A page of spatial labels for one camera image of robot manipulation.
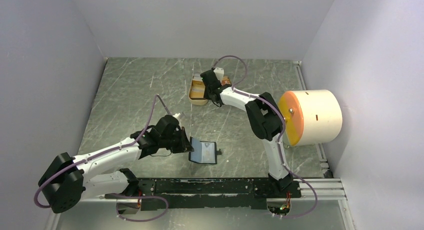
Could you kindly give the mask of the grey credit card stack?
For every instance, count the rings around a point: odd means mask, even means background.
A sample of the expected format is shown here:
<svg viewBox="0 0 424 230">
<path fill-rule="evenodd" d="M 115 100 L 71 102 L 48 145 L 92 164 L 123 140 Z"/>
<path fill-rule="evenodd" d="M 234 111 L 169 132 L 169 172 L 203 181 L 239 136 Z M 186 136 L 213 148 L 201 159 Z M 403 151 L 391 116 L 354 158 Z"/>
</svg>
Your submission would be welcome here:
<svg viewBox="0 0 424 230">
<path fill-rule="evenodd" d="M 189 96 L 191 99 L 203 99 L 204 92 L 205 92 L 205 85 L 203 83 L 203 80 L 200 77 L 200 74 L 196 73 L 192 77 L 191 91 Z"/>
</svg>

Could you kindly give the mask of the black card holder wallet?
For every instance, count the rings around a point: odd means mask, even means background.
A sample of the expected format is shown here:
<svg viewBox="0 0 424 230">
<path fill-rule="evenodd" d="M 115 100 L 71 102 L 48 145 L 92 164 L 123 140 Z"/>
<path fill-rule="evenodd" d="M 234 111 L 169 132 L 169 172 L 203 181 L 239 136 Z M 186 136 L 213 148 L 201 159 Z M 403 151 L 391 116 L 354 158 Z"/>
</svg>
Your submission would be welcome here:
<svg viewBox="0 0 424 230">
<path fill-rule="evenodd" d="M 193 151 L 189 152 L 188 160 L 196 164 L 216 165 L 218 163 L 218 155 L 221 150 L 217 148 L 217 143 L 212 141 L 201 141 L 197 138 L 190 137 L 190 144 Z"/>
</svg>

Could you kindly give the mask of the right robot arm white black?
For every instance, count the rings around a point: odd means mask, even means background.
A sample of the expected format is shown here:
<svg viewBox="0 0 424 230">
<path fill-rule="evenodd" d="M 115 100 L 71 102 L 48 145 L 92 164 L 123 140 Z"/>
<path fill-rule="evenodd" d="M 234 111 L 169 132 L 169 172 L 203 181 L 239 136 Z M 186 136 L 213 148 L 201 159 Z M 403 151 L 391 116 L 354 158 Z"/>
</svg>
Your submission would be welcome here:
<svg viewBox="0 0 424 230">
<path fill-rule="evenodd" d="M 293 175 L 286 165 L 282 147 L 282 135 L 286 129 L 284 118 L 273 97 L 268 92 L 252 94 L 228 84 L 222 85 L 214 68 L 200 74 L 205 86 L 204 97 L 216 106 L 229 105 L 246 112 L 250 127 L 262 140 L 268 158 L 270 192 L 282 197 L 293 182 Z"/>
</svg>

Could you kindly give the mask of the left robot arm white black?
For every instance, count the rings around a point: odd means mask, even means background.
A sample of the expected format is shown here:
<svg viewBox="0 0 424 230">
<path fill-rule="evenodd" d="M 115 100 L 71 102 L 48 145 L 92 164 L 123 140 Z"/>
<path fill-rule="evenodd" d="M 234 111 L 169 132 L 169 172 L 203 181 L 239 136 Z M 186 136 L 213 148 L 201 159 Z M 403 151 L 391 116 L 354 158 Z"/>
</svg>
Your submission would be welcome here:
<svg viewBox="0 0 424 230">
<path fill-rule="evenodd" d="M 57 155 L 38 182 L 34 203 L 55 214 L 74 207 L 80 200 L 117 194 L 143 196 L 139 181 L 128 168 L 108 170 L 127 162 L 154 155 L 160 149 L 172 154 L 194 151 L 186 130 L 174 115 L 165 115 L 155 125 L 131 134 L 117 144 L 83 155 Z"/>
</svg>

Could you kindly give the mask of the orange patterned card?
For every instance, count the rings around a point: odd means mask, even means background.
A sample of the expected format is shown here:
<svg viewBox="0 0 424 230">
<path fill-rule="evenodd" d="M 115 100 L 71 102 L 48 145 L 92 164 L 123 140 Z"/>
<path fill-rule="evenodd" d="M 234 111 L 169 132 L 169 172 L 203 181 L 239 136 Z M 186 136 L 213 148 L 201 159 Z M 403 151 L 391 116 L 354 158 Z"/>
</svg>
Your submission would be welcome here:
<svg viewBox="0 0 424 230">
<path fill-rule="evenodd" d="M 230 78 L 229 78 L 228 76 L 224 76 L 224 77 L 221 79 L 221 85 L 222 85 L 222 86 L 232 86 L 232 83 L 231 83 L 231 81 L 230 81 Z"/>
</svg>

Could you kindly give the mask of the beige oval tray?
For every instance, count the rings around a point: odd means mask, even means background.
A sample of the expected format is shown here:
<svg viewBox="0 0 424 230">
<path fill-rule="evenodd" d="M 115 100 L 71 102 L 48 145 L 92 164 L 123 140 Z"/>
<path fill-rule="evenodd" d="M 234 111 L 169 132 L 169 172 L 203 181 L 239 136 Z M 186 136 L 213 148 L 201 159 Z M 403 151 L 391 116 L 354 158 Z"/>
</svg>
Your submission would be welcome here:
<svg viewBox="0 0 424 230">
<path fill-rule="evenodd" d="M 189 102 L 198 106 L 206 105 L 209 100 L 204 97 L 205 88 L 200 73 L 194 73 L 188 92 Z"/>
</svg>

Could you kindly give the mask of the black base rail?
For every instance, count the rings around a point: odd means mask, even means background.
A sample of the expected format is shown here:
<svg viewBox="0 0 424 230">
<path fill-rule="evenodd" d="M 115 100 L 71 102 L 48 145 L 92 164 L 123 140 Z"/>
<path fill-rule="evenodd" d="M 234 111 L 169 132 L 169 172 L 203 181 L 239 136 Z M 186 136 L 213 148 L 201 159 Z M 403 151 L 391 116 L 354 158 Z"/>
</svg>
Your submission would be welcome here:
<svg viewBox="0 0 424 230">
<path fill-rule="evenodd" d="M 147 197 L 141 201 L 141 210 L 152 211 L 196 208 L 238 208 L 266 210 L 267 201 L 302 196 L 298 181 L 280 189 L 270 178 L 139 178 L 130 181 L 119 196 Z"/>
</svg>

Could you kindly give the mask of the aluminium frame extrusion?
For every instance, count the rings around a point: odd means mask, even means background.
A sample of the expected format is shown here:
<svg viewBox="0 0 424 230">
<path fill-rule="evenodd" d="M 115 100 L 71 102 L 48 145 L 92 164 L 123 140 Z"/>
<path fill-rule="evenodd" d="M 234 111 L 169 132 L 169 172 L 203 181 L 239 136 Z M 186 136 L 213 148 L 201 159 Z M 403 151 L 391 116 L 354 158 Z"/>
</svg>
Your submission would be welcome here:
<svg viewBox="0 0 424 230">
<path fill-rule="evenodd" d="M 340 179 L 306 179 L 306 181 L 313 187 L 319 201 L 329 200 L 347 200 L 347 196 Z M 314 201 L 315 196 L 310 187 L 299 180 L 299 188 L 301 196 L 299 198 L 291 197 L 292 201 Z M 106 198 L 104 195 L 95 196 L 92 198 L 80 200 L 80 203 L 97 203 L 97 202 L 110 202 L 110 203 L 135 203 L 136 199 L 122 199 Z"/>
</svg>

